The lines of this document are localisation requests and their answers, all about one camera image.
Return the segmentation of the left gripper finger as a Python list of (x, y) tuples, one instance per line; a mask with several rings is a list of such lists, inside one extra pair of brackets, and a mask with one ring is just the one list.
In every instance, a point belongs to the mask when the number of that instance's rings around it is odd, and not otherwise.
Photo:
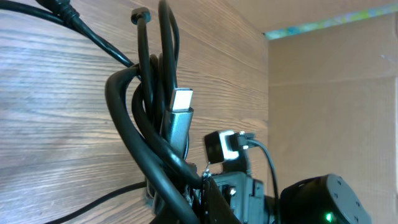
[(203, 181), (200, 220), (204, 224), (241, 224), (212, 177)]

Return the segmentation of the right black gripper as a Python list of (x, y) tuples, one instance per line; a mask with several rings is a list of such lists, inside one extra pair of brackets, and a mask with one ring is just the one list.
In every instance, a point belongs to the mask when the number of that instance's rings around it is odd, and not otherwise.
[(222, 163), (222, 173), (213, 176), (234, 216), (241, 222), (264, 222), (264, 184), (252, 177), (246, 151), (237, 159)]

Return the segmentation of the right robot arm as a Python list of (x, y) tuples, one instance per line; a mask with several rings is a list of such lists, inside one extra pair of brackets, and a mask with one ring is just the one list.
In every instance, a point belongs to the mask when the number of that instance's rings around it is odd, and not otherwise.
[[(231, 213), (240, 223), (275, 223), (275, 201), (264, 183), (244, 172), (213, 176)], [(301, 180), (280, 195), (282, 223), (371, 223), (372, 219), (345, 180), (327, 174)]]

